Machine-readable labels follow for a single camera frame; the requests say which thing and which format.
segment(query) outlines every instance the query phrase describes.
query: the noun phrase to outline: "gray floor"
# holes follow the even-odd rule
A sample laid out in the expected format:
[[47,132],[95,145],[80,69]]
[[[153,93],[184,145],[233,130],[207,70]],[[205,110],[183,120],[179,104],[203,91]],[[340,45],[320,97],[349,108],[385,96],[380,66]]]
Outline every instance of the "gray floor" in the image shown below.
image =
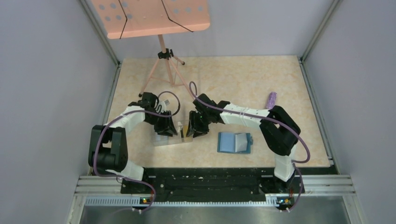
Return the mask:
[[81,224],[349,224],[342,197],[303,197],[290,214],[269,207],[156,207],[143,215],[121,207],[85,207]]

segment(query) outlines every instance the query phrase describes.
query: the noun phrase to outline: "robotic arm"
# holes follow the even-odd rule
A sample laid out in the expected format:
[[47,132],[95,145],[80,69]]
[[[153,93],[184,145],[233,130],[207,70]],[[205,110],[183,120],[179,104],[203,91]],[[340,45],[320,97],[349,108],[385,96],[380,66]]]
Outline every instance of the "robotic arm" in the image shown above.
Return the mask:
[[[154,126],[158,135],[173,136],[177,131],[173,125],[172,117],[158,117],[148,113],[132,111],[148,111],[162,115],[171,115],[166,110],[167,101],[159,101],[158,97],[150,92],[144,92],[142,99],[132,102],[121,114],[122,118],[112,123],[105,132],[99,146],[97,168],[100,173],[115,173],[135,180],[142,180],[144,168],[128,160],[127,134],[141,123],[147,122]],[[89,147],[88,164],[93,167],[93,160],[100,134],[106,125],[96,125],[92,128]],[[103,144],[111,142],[110,147]]]
[[276,127],[271,121],[244,116],[244,114],[256,114],[257,116],[276,119],[300,134],[300,128],[282,107],[275,106],[271,110],[256,110],[236,106],[228,101],[220,101],[216,104],[205,94],[199,95],[198,99],[211,106],[237,113],[212,109],[194,100],[193,104],[197,111],[190,111],[187,137],[192,135],[195,138],[207,134],[209,132],[209,124],[211,123],[238,124],[260,129],[268,147],[275,153],[275,176],[284,182],[287,182],[293,176],[294,167],[292,159],[298,139],[286,128],[282,126]]

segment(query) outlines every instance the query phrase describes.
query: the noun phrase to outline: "purple marker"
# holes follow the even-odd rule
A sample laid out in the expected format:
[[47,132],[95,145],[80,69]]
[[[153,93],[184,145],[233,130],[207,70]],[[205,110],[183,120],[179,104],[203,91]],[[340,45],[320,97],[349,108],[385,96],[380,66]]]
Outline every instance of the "purple marker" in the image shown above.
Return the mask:
[[268,96],[267,105],[265,106],[266,109],[271,110],[275,106],[276,101],[276,92],[271,92]]

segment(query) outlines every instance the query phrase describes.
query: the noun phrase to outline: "gray wall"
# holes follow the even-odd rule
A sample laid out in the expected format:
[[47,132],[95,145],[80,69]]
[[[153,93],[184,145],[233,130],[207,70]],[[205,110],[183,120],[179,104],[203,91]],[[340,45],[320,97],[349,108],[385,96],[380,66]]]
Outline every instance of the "gray wall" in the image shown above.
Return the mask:
[[[165,44],[178,56],[302,55],[331,2],[208,0],[211,26],[205,31],[164,35]],[[156,36],[110,43],[120,60],[156,57],[161,50]]]
[[66,221],[114,72],[76,0],[0,2],[0,223]]
[[334,151],[370,223],[396,212],[396,1],[346,0],[308,59]]

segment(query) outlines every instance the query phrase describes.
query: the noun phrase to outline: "table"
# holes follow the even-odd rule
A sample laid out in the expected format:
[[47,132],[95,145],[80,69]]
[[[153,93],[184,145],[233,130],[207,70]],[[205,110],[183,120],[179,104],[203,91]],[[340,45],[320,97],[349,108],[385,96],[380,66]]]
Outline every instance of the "table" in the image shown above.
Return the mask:
[[[139,100],[141,86],[155,62],[155,58],[130,58],[122,63],[109,120],[121,114],[126,106]],[[277,92],[276,104],[282,106],[301,128],[300,136],[307,143],[311,160],[300,167],[329,167],[329,160],[316,123],[311,101],[296,56],[232,56],[187,57],[186,65],[178,64],[187,82],[194,81],[198,93],[205,93],[218,103],[230,101],[236,105],[263,109],[271,91]],[[165,65],[160,64],[155,77],[167,78]],[[191,96],[182,86],[152,81],[146,91],[159,94],[173,91],[181,100],[180,112],[173,121],[188,120],[195,110]],[[170,101],[169,109],[176,110],[172,95],[163,94],[161,100]],[[274,153],[268,148],[259,130],[238,126],[210,124],[210,132],[191,143],[154,147],[151,143],[153,126],[140,123],[127,136],[129,159],[137,165],[155,168],[241,168],[274,167]],[[251,154],[217,153],[218,132],[249,132],[254,144]],[[301,143],[297,144],[296,159],[306,158]]]

